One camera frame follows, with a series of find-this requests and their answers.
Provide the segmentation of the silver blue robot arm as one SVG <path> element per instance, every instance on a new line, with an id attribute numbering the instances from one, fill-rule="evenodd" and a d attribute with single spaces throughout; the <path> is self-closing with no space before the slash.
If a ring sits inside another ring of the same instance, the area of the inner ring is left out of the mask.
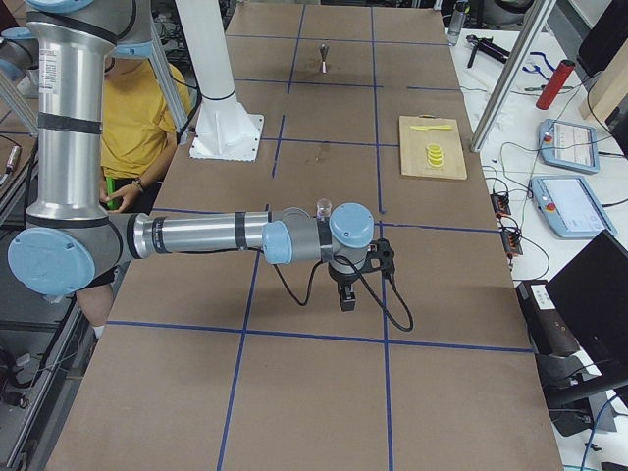
<path id="1" fill-rule="evenodd" d="M 357 203 L 320 200 L 315 215 L 299 208 L 190 219 L 131 212 L 149 178 L 106 191 L 102 90 L 112 57 L 151 54 L 149 4 L 33 1 L 27 25 L 39 46 L 38 197 L 8 249 L 9 266 L 25 286 L 65 295 L 126 260 L 244 250 L 275 266 L 326 265 L 346 311 L 355 305 L 353 284 L 367 274 L 393 279 L 393 250 L 375 238 L 371 212 Z"/>

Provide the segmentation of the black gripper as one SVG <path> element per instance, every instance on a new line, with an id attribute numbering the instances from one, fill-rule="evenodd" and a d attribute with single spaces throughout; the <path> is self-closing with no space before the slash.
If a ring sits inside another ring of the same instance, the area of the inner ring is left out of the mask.
<path id="1" fill-rule="evenodd" d="M 386 280 L 395 285 L 394 251 L 385 238 L 372 240 L 362 249 L 343 248 L 329 262 L 328 272 L 337 282 L 340 310 L 350 312 L 356 304 L 352 284 L 361 275 L 381 272 Z"/>

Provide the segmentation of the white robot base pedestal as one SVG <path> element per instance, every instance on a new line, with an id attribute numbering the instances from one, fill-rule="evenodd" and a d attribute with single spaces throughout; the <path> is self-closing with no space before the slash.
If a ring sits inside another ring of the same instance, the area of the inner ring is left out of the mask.
<path id="1" fill-rule="evenodd" d="M 264 117 L 247 113 L 236 96 L 219 3 L 181 0 L 176 6 L 202 98 L 190 156 L 252 162 Z"/>

